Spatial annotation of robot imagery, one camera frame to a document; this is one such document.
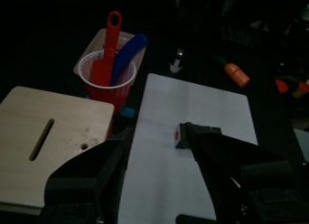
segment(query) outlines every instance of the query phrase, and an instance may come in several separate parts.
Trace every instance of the red handle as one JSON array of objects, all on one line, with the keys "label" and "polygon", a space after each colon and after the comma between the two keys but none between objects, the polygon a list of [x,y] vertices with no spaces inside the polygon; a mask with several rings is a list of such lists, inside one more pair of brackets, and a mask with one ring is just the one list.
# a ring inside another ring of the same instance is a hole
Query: red handle
[{"label": "red handle", "polygon": [[118,11],[112,11],[108,16],[106,25],[106,46],[105,46],[105,57],[116,57],[118,47],[118,37],[122,25],[122,15]]}]

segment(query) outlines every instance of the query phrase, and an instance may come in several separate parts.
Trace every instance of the orange object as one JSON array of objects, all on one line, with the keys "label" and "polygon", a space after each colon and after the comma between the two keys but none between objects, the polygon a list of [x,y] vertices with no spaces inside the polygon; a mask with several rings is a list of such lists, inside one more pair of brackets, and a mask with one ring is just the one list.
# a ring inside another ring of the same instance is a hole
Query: orange object
[{"label": "orange object", "polygon": [[247,76],[241,68],[235,63],[229,63],[225,66],[225,72],[241,88],[247,86],[251,78]]},{"label": "orange object", "polygon": [[[113,24],[113,18],[117,17],[118,21]],[[106,25],[106,47],[104,58],[93,63],[93,76],[92,83],[109,87],[112,82],[114,59],[117,56],[118,37],[122,25],[122,15],[118,11],[113,11],[108,17]]]},{"label": "orange object", "polygon": [[300,82],[299,87],[296,91],[292,93],[292,95],[296,98],[302,98],[308,92],[309,92],[309,85],[306,82]]}]

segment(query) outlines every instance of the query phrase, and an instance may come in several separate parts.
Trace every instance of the blue handle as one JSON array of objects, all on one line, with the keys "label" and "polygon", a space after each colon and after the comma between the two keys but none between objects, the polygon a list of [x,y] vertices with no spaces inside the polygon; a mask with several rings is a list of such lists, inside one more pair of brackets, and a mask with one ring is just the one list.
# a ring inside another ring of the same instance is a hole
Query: blue handle
[{"label": "blue handle", "polygon": [[137,34],[120,50],[114,61],[112,86],[116,86],[122,71],[128,68],[132,60],[138,55],[141,50],[148,46],[148,44],[148,37],[144,34]]}]

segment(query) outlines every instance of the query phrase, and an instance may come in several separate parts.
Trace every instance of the plastic cup rim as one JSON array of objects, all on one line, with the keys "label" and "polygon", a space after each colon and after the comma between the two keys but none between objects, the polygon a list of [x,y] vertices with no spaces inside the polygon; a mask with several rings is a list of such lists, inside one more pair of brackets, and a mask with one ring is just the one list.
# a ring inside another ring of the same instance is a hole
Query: plastic cup rim
[{"label": "plastic cup rim", "polygon": [[81,66],[82,66],[82,63],[85,62],[85,60],[88,58],[90,58],[92,56],[94,56],[96,54],[98,53],[105,53],[105,51],[94,51],[92,53],[89,53],[88,55],[83,56],[83,58],[81,59],[81,62],[79,62],[79,75],[81,75],[81,78],[82,80],[89,84],[92,85],[93,87],[98,88],[98,89],[118,89],[118,88],[122,88],[125,87],[128,84],[130,84],[137,76],[137,66],[134,64],[134,61],[130,62],[130,64],[133,65],[133,75],[132,75],[132,78],[124,83],[124,84],[120,84],[117,86],[112,86],[112,87],[106,87],[106,86],[100,86],[97,84],[93,84],[82,75],[82,72],[81,72]]}]

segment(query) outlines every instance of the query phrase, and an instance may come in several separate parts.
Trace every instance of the dark background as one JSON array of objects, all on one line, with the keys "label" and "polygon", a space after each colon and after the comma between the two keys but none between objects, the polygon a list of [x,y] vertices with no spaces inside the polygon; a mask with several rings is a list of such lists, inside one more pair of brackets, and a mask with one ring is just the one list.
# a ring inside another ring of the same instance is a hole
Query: dark background
[{"label": "dark background", "polygon": [[[145,33],[150,37],[142,70],[128,103],[137,110],[136,118],[148,72],[172,76],[168,71],[168,57],[176,53],[178,47],[188,50],[186,59],[191,60],[192,67],[172,77],[216,88],[227,85],[229,90],[240,92],[228,78],[219,79],[221,73],[217,72],[213,76],[217,80],[207,79],[205,71],[200,69],[204,61],[212,62],[209,56],[220,53],[231,60],[241,62],[244,67],[251,66],[256,77],[264,68],[264,74],[271,79],[285,79],[291,90],[295,90],[299,80],[309,79],[308,33],[295,22],[309,0],[239,0],[227,17],[221,15],[224,3],[225,0],[181,0],[180,7],[176,7],[174,0],[2,0],[0,101],[17,86],[78,97],[88,96],[81,78],[73,69],[93,37],[106,27],[108,13],[116,9],[124,14],[122,30]],[[263,31],[263,27],[255,31],[251,29],[251,24],[259,20],[268,24],[268,32]],[[296,28],[289,36],[284,32],[291,24]],[[223,27],[249,32],[247,34],[253,39],[253,44],[240,41],[239,33],[223,40]],[[279,70],[281,62],[287,66],[284,70]],[[276,85],[268,83],[276,91]],[[263,89],[256,94],[265,99]],[[283,102],[280,105],[285,106],[277,116],[307,118],[308,100],[304,97],[298,101],[281,101],[277,97],[276,102]],[[259,107],[259,101],[251,101],[252,105]],[[272,110],[276,111],[277,107],[260,109],[265,113],[269,111],[272,116]],[[126,122],[129,119],[121,118],[117,128],[121,129]],[[268,135],[273,135],[271,127],[257,122],[255,126],[257,134],[267,134],[269,128]],[[272,141],[267,143],[267,138],[263,138],[260,143],[271,145]],[[37,217],[0,212],[2,223],[21,221],[35,223]]]}]

